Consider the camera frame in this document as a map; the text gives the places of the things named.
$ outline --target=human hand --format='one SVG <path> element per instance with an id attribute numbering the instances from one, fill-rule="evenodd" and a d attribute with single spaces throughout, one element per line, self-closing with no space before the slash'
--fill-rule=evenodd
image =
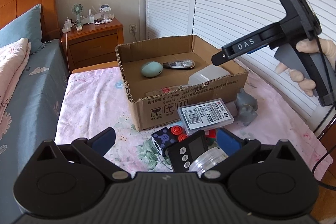
<path id="1" fill-rule="evenodd" d="M 336 44 L 332 40 L 321 39 L 320 44 L 322 48 L 322 52 L 325 54 L 327 59 L 329 60 L 331 66 L 335 70 L 335 62 L 336 62 Z M 299 52 L 305 53 L 315 53 L 319 52 L 319 48 L 315 39 L 309 41 L 308 39 L 299 41 L 296 44 L 296 49 Z M 284 72 L 288 67 L 285 64 L 279 63 L 275 68 L 275 72 L 280 74 Z M 297 82 L 299 84 L 300 89 L 304 91 L 309 97 L 313 97 L 313 90 L 316 87 L 316 84 L 313 80 L 306 79 L 301 72 L 294 69 L 289 69 L 289 76 L 292 81 Z"/>

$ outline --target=bed sheet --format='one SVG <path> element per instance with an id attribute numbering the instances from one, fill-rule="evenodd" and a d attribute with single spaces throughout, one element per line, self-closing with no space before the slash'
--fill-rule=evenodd
<path id="1" fill-rule="evenodd" d="M 0 124 L 0 223 L 20 214 L 13 185 L 39 144 L 56 135 L 68 69 L 59 40 L 29 57 Z"/>
<path id="2" fill-rule="evenodd" d="M 255 73 L 249 73 L 244 89 L 258 100 L 258 116 L 247 127 L 234 121 L 226 128 L 241 138 L 253 137 L 263 144 L 289 139 L 312 169 L 326 150 L 308 126 L 281 95 Z M 234 104 L 228 106 L 233 112 Z M 55 142 L 68 144 L 80 137 L 89 139 L 107 127 L 115 129 L 116 142 L 105 158 L 132 175 L 137 171 L 172 171 L 169 160 L 158 155 L 150 141 L 151 134 L 159 128 L 142 132 L 135 129 L 119 68 L 71 75 Z M 320 180 L 331 163 L 332 158 L 326 157 L 316 169 L 315 177 Z"/>

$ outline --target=metal screw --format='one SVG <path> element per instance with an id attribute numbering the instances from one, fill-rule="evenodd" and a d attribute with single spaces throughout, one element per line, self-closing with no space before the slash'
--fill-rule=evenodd
<path id="1" fill-rule="evenodd" d="M 218 179 L 221 176 L 221 173 L 217 170 L 208 170 L 204 173 L 204 176 L 207 179 Z"/>
<path id="2" fill-rule="evenodd" d="M 123 180 L 128 178 L 128 173 L 125 171 L 116 171 L 112 174 L 112 178 L 117 180 Z"/>

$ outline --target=gray bed sheet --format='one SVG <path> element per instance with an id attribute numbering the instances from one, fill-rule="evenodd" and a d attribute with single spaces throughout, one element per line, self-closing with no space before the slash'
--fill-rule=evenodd
<path id="1" fill-rule="evenodd" d="M 0 124 L 0 224 L 21 214 L 14 182 L 39 144 L 55 139 L 68 75 L 58 39 L 29 57 Z"/>

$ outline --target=cardboard box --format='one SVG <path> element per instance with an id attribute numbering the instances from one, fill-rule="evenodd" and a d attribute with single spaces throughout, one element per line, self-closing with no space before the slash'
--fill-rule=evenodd
<path id="1" fill-rule="evenodd" d="M 221 65 L 231 75 L 172 92 L 145 97 L 146 92 L 174 85 L 188 84 L 189 76 L 212 64 L 211 57 L 219 50 L 196 35 L 163 37 L 135 43 L 120 44 L 115 48 L 124 81 L 134 125 L 137 130 L 162 126 L 179 120 L 177 107 L 221 98 L 235 100 L 244 87 L 248 72 L 234 61 Z M 141 75 L 141 66 L 148 61 L 159 63 L 191 59 L 192 70 L 163 69 L 154 78 Z"/>

